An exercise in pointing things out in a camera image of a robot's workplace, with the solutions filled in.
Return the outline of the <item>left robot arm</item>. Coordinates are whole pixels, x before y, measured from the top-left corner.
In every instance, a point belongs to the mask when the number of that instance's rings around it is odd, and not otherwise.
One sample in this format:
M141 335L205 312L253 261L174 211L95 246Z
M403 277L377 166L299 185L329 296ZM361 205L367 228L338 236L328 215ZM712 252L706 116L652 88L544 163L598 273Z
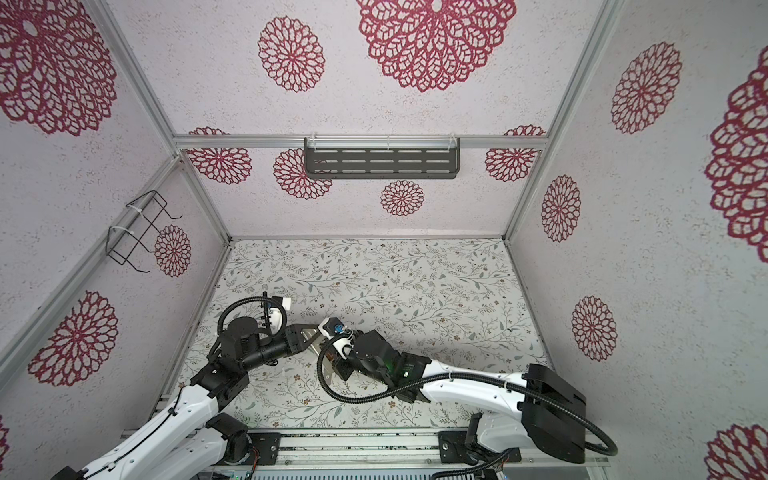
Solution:
M55 479L185 479L225 459L248 456L247 427L223 410L249 384L249 372L320 344L336 327L238 317L219 329L208 363L169 405L118 446Z

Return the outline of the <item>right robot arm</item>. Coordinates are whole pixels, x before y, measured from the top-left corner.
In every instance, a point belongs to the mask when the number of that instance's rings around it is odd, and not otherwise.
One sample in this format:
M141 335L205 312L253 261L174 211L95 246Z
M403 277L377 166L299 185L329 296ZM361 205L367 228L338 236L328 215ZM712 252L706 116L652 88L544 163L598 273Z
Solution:
M341 379L359 373L385 386L365 397L407 403L455 403L476 408L468 431L471 450L499 454L534 446L557 460L582 464L590 432L586 398L550 368L531 364L522 373L486 373L395 350L377 331L332 328L318 366Z

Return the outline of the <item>white remote control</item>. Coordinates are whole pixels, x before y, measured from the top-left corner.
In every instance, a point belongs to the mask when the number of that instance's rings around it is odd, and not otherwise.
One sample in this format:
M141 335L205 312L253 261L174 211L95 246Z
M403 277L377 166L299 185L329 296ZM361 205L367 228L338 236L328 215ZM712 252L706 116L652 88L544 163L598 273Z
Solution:
M303 328L301 335L306 349L315 356L318 356L324 342L327 340L323 332L317 327L310 326Z

